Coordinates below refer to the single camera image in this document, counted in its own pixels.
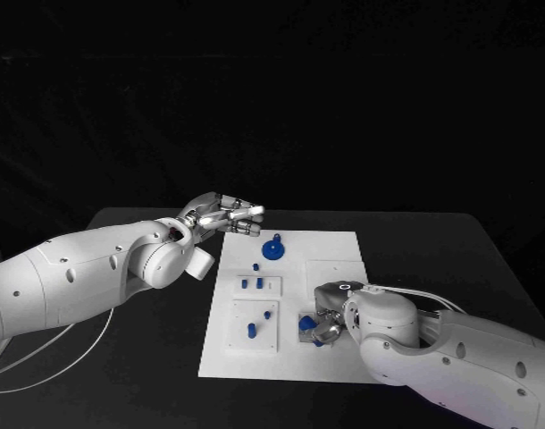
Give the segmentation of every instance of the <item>gray table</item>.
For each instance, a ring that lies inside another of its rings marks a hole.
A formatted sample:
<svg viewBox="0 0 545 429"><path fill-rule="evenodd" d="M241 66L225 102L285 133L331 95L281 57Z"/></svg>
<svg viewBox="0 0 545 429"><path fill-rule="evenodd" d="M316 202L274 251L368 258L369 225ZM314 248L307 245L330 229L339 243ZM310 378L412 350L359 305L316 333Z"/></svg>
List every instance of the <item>gray table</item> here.
<svg viewBox="0 0 545 429"><path fill-rule="evenodd" d="M177 211L105 208L89 228L176 216ZM470 215L270 210L264 228L356 231L372 282L438 293L471 315L545 340L545 320ZM202 244L216 259L222 243L219 233ZM184 274L174 287L141 292L115 309L104 339L79 364L39 387L0 395L0 427L360 427L365 418L380 427L484 427L406 387L199 378L216 273L218 263L202 282ZM438 308L430 301L417 303ZM107 317L79 323L48 350L0 375L0 390L62 369L94 342ZM16 337L0 367L62 329Z"/></svg>

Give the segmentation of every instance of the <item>wire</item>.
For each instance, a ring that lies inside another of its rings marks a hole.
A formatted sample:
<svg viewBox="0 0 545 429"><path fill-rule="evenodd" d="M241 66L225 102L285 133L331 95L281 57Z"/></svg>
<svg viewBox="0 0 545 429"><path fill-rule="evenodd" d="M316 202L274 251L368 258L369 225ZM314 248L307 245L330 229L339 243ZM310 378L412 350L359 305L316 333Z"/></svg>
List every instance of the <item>wire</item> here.
<svg viewBox="0 0 545 429"><path fill-rule="evenodd" d="M73 326L75 326L75 324L69 325L69 327L59 333L59 335L56 335L56 337L49 342L46 342L46 344L42 347L39 347L36 349L36 351L33 351L23 359L17 360L11 365L9 365L4 368L1 368L0 369L0 374L4 373L7 370L10 370L14 366L17 366L19 364L22 364L37 353L40 353L59 340L59 338L72 329Z"/></svg>
<svg viewBox="0 0 545 429"><path fill-rule="evenodd" d="M91 347L88 348L88 351L85 351L85 353L82 354L82 356L72 362L72 364L69 364L69 366L65 368L65 369L62 369L62 371L59 371L55 375L52 375L49 378L46 378L46 379L43 379L40 382L37 382L37 383L35 383L35 384L32 384L30 386L26 386L26 387L22 387L22 388L19 388L19 389L13 389L13 390L10 390L10 391L0 391L0 393L13 393L14 391L24 391L26 389L30 389L32 387L36 387L37 385L40 385L42 383L46 383L48 381L50 381L50 380L53 380L79 361L81 361L81 359L84 359L85 358L85 356L88 356L88 354L89 354L89 352L91 352L91 350L94 349L94 347L95 347L95 345L98 344L98 341L101 340L101 338L102 338L102 336L104 336L104 333L105 333L105 331L107 331L107 328L108 328L108 324L111 323L111 318L112 318L112 316L114 316L114 311L115 311L115 309L114 308L111 308L111 314L108 315L108 320L107 320L107 324L104 325L104 329L102 329L102 332L101 332L101 334L98 335L98 338L97 338L97 340L95 340L95 342L91 344ZM69 328L72 328L72 326L73 326L73 324L72 325L69 325L69 327L63 330L63 332L61 332L59 333L59 335L52 339L52 341L56 341L56 339L66 333L66 331L68 331L68 329ZM19 362L16 362L13 365L10 365L10 367L13 367L14 365L17 365L23 360L26 360L27 358L30 358L30 356L33 355L33 354L36 354L39 351L40 351L40 349L43 349L45 347L48 347L49 346L49 344L52 343L52 341L49 341L29 356L26 356L23 359L20 359L20 361ZM7 368L4 368L3 370L0 370L0 374L10 368L10 367L7 367Z"/></svg>
<svg viewBox="0 0 545 429"><path fill-rule="evenodd" d="M457 306L453 301L440 297L440 295L435 295L434 293L425 292L424 290L412 290L412 289L393 288L391 286L380 286L379 284L375 284L373 286L376 286L378 288L380 288L383 290L391 290L391 291L396 291L399 293L408 293L411 295L418 295L421 297L435 299L437 301L440 301L441 304L445 305L445 307L448 309L451 309L454 311L454 309L451 308L451 306L453 306L461 313L467 314L467 311L460 306Z"/></svg>

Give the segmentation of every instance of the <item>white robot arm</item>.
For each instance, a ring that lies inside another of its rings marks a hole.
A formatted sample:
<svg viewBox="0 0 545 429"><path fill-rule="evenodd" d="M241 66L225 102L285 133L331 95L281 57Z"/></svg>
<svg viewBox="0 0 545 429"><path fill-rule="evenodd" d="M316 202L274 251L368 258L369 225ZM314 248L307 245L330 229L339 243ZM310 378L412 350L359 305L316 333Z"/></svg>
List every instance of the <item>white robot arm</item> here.
<svg viewBox="0 0 545 429"><path fill-rule="evenodd" d="M218 229L258 236L264 207L213 192L164 218L48 240L0 263L0 340L81 322L161 289L186 271L199 280L213 257L195 245Z"/></svg>
<svg viewBox="0 0 545 429"><path fill-rule="evenodd" d="M392 290L359 282L320 286L313 340L330 343L347 330L379 382L406 385L491 428L545 429L545 341L463 310L424 312Z"/></svg>

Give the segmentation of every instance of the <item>cable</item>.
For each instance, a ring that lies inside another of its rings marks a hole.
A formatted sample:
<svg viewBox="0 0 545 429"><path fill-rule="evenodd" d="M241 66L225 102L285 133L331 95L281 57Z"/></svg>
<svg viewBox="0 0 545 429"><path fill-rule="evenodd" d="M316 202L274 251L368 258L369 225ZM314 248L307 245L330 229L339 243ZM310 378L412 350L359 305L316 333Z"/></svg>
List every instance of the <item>cable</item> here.
<svg viewBox="0 0 545 429"><path fill-rule="evenodd" d="M6 366L4 368L0 369L0 374L4 373L9 369L11 369L14 366L17 366L19 364L22 364L29 358L32 358L37 353L40 353L62 337L62 335L72 329L72 327L75 326L75 324L69 325L69 327L59 333L59 335L56 335L56 337L46 342L46 344L39 347L36 349L36 351L33 351L23 359L17 360L11 365Z"/></svg>
<svg viewBox="0 0 545 429"><path fill-rule="evenodd" d="M81 361L81 359L84 359L85 358L85 356L88 356L88 354L89 354L89 352L91 352L91 350L94 349L94 347L95 347L95 345L98 344L98 341L101 340L101 338L102 338L102 336L104 336L104 332L107 331L107 328L108 328L108 324L111 323L111 318L112 318L112 316L114 316L114 308L111 308L111 314L108 315L108 320L107 320L107 324L105 324L105 326L104 326L104 329L102 329L102 332L101 332L101 334L98 335L98 338L97 338L97 340L95 340L95 342L91 344L91 347L88 348L88 351L85 351L85 353L82 354L82 356L72 362L72 364L69 364L69 366L65 368L65 369L62 369L62 371L59 371L55 375L52 375L49 378L46 378L45 380L42 380L40 382L37 382L37 383L35 383L35 384L32 384L30 386L26 386L26 387L22 387L22 388L19 388L19 389L13 389L13 390L10 390L10 391L0 391L0 393L13 393L14 391L24 391L26 389L30 389L32 387L36 387L37 385L40 385L42 383L46 383L48 381L50 381L50 380L53 380L79 361ZM66 330L71 328L73 326L73 324L72 325L69 325L69 327L63 330L63 332L59 334L59 336L61 335L63 335L65 333L66 333Z"/></svg>
<svg viewBox="0 0 545 429"><path fill-rule="evenodd" d="M391 291L396 291L399 293L408 293L411 295L418 295L421 297L435 299L437 301L441 302L441 304L445 305L445 307L448 309L451 309L454 311L454 309L450 307L450 306L453 306L461 313L467 314L467 311L460 306L457 306L453 301L440 297L440 295L435 295L434 293L425 292L424 290L412 290L412 289L393 288L391 286L380 286L379 284L375 284L373 286L383 289L383 290L391 290Z"/></svg>

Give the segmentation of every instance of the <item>robotic hand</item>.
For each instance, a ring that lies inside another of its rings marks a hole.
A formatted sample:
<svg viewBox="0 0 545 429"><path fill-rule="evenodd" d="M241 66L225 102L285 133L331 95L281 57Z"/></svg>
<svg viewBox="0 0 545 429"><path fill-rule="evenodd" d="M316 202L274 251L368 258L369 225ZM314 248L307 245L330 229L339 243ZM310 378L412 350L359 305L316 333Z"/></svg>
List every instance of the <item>robotic hand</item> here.
<svg viewBox="0 0 545 429"><path fill-rule="evenodd" d="M396 292L434 298L450 309L421 311ZM380 383L408 386L487 427L545 429L545 341L428 292L333 282L314 293L313 342L331 343L349 331Z"/></svg>
<svg viewBox="0 0 545 429"><path fill-rule="evenodd" d="M215 230L259 235L262 206L210 192L179 216L48 240L0 263L0 340L81 322L186 271L199 280L213 257L196 244Z"/></svg>

